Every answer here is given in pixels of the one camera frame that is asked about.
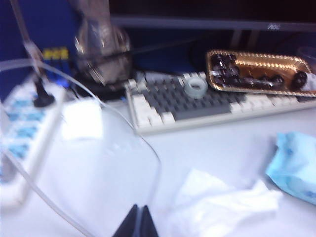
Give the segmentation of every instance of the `food tray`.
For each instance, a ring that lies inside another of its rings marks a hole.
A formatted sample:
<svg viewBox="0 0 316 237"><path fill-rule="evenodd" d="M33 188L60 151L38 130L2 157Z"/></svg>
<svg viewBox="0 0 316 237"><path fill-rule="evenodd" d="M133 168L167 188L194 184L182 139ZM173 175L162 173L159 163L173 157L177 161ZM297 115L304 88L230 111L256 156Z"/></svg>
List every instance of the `food tray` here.
<svg viewBox="0 0 316 237"><path fill-rule="evenodd" d="M257 89L244 88L237 86L225 86L215 82L212 72L211 56L214 54L233 54L236 56L236 66L240 69L240 76L244 77L251 74L254 78L263 74L271 77L279 74L284 78L285 87L281 90L275 89ZM278 94L278 95L295 95L316 97L316 91L313 90L291 90L290 84L293 80L294 74L298 71L303 71L307 74L312 73L307 62L299 57L273 55L273 54L259 54L249 52L225 51L225 50L211 50L206 55L207 64L207 79L211 87L220 91L235 91L248 93L263 93L263 94Z"/></svg>

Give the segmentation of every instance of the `blue cloth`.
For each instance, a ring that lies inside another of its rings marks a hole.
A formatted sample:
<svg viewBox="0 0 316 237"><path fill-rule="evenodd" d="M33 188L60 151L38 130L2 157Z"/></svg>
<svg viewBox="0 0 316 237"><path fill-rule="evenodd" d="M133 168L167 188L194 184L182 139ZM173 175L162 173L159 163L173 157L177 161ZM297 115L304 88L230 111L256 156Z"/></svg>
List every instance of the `blue cloth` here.
<svg viewBox="0 0 316 237"><path fill-rule="evenodd" d="M316 205L316 138L280 133L276 144L266 174L285 192Z"/></svg>

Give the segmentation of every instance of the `white desk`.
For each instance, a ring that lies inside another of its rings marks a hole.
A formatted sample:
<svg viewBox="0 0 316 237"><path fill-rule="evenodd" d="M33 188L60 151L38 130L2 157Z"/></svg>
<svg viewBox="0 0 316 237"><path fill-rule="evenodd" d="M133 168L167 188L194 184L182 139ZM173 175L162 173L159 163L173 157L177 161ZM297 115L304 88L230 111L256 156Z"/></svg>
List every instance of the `white desk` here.
<svg viewBox="0 0 316 237"><path fill-rule="evenodd" d="M126 106L120 108L128 115ZM155 173L151 150L116 115L103 111L103 140L64 142L57 127L37 178L62 209L97 237L109 237L134 203L144 205ZM264 175L277 132L316 136L316 109L147 136L162 160L153 219L161 237L166 213L190 168L249 187ZM316 236L316 206L284 194L275 217L240 226L230 237ZM1 237L77 237L80 234L34 193L1 213Z"/></svg>

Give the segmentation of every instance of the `white paper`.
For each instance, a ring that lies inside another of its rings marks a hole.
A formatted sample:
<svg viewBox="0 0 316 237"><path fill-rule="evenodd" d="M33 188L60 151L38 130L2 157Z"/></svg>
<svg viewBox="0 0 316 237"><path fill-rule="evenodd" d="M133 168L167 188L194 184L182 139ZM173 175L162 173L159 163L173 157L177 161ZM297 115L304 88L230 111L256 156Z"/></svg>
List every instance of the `white paper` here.
<svg viewBox="0 0 316 237"><path fill-rule="evenodd" d="M99 103L91 98L66 103L62 135L64 140L102 138L102 111Z"/></svg>
<svg viewBox="0 0 316 237"><path fill-rule="evenodd" d="M217 177L192 170L167 220L168 236L223 237L241 220L277 210L281 197L281 192L268 190L262 181L250 190L237 190Z"/></svg>

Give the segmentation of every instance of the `white power strip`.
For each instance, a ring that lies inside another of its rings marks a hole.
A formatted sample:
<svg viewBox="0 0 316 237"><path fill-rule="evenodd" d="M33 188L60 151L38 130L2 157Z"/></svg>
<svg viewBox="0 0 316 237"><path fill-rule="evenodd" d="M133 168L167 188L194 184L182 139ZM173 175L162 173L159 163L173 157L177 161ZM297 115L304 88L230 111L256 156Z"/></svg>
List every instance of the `white power strip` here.
<svg viewBox="0 0 316 237"><path fill-rule="evenodd" d="M40 158L61 115L66 95L66 90L58 85L47 83L44 87L56 100L50 106L33 106L36 92L32 82L15 87L3 105L10 124L7 132L2 134L1 150L9 150L32 178L36 175ZM1 207L21 205L28 190L23 177L12 168L5 155L1 156Z"/></svg>

